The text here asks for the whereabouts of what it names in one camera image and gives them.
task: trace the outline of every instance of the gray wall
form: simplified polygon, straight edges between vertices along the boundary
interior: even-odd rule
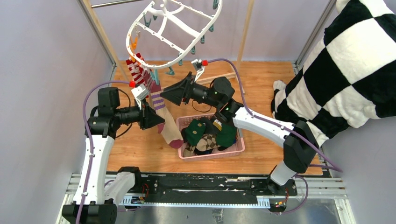
[[[385,1],[396,12],[394,0]],[[394,223],[396,195],[396,118],[369,120],[325,142],[325,153],[343,170],[358,224]]]
[[[112,66],[76,0],[2,1],[0,30],[0,223],[53,224]]]
[[[107,0],[91,0],[92,4],[107,2]],[[128,58],[125,39],[132,22],[149,4],[150,1],[140,1],[122,5],[97,8],[95,11],[107,32],[110,42],[120,59]],[[242,37],[243,24],[248,7],[248,0],[224,0],[221,14],[214,25],[214,32],[208,32],[206,43],[198,43],[196,54],[192,58],[225,57],[235,60],[238,55]],[[249,32],[247,35],[243,60],[296,60],[301,52],[317,20],[322,14],[328,0],[256,0]],[[184,0],[184,4],[213,14],[212,0]],[[183,21],[191,17],[181,14]],[[150,28],[156,30],[161,21],[152,21]],[[202,20],[187,23],[191,27],[202,26]],[[176,44],[183,43],[183,33],[171,28],[164,35],[178,36]],[[147,35],[138,44],[145,59],[173,59],[170,50],[157,50],[157,45],[150,42]]]

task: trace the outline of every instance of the pink plastic bin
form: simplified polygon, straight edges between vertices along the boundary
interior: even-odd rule
[[[176,119],[176,125],[179,127],[179,130],[181,131],[183,128],[187,127],[193,119],[199,119],[201,117],[207,117],[210,119],[212,116],[213,114],[211,113],[211,114],[180,117]],[[179,157],[185,162],[190,162],[190,161],[209,160],[209,159],[216,159],[216,158],[229,157],[229,156],[237,156],[241,154],[243,151],[245,151],[245,143],[243,142],[243,136],[240,129],[238,129],[237,135],[238,136],[236,139],[236,143],[230,146],[228,149],[226,149],[225,150],[226,152],[219,151],[218,153],[215,154],[183,157],[183,151],[186,146],[186,144],[183,144],[182,147],[178,149]]]

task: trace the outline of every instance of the green fabric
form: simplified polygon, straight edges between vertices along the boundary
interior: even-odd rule
[[[185,129],[185,136],[190,146],[196,146],[205,132],[205,124],[197,119],[192,122]]]
[[[224,147],[230,147],[234,144],[237,128],[223,124],[221,131],[216,136],[216,144]]]

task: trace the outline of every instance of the pink basket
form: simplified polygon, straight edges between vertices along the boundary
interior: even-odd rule
[[[181,131],[183,128],[187,127],[193,119],[199,119],[202,117],[207,117],[211,118],[213,114],[202,114],[202,115],[195,115],[195,116],[186,116],[186,117],[180,117],[176,119],[176,125],[179,127],[179,131]],[[190,156],[190,157],[183,157],[183,151],[185,149],[186,144],[183,144],[181,148],[178,149],[179,151],[179,157],[184,160],[185,162],[190,162],[190,161],[199,161],[199,160],[209,160],[209,159],[215,159],[215,158],[222,158],[222,157],[230,157],[230,156],[237,156],[241,154],[243,151],[245,151],[245,143],[243,142],[243,136],[242,132],[240,129],[238,129],[237,132],[237,139],[236,143],[227,148],[225,151],[219,151],[218,153],[214,154],[208,154],[208,155],[195,155],[195,156]]]

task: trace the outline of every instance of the wooden stand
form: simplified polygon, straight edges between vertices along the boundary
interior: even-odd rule
[[[92,24],[96,27],[96,32],[98,33],[99,37],[102,39],[103,44],[105,45],[105,47],[108,49],[109,53],[111,54],[111,56],[114,59],[114,63],[116,64],[115,66],[119,66],[122,75],[124,76],[125,80],[129,81],[130,79],[128,78],[129,76],[127,76],[127,73],[125,72],[125,70],[123,69],[122,66],[120,66],[120,60],[118,59],[113,46],[111,45],[105,30],[102,27],[102,24],[100,23],[95,11],[93,10],[93,8],[95,8],[95,6],[93,6],[90,3],[90,0],[80,0],[83,3],[84,8],[86,9],[86,12],[88,13],[88,16],[91,19]],[[119,2],[115,2],[117,4],[121,4],[121,3],[125,3],[125,2],[132,2],[132,1],[119,1]],[[245,24],[243,27],[243,34],[242,34],[242,40],[240,42],[240,46],[239,46],[239,52],[238,52],[238,59],[236,62],[236,68],[239,71],[240,70],[240,62],[242,60],[242,56],[243,56],[243,50],[245,48],[245,42],[246,42],[246,37],[248,35],[248,29],[249,29],[249,24],[250,24],[250,17],[252,15],[252,11],[253,11],[253,5],[255,3],[255,0],[249,0],[249,5],[247,7],[247,12],[246,12],[246,17],[245,17]],[[227,79],[231,79],[231,78],[236,78],[236,73],[234,72],[230,72],[230,73],[226,73],[226,74],[222,74],[222,75],[218,75],[218,76],[213,76],[213,77],[208,77],[208,78],[202,78],[199,79],[197,81],[198,84],[209,84],[212,82],[213,79],[218,78],[218,77],[226,77]]]

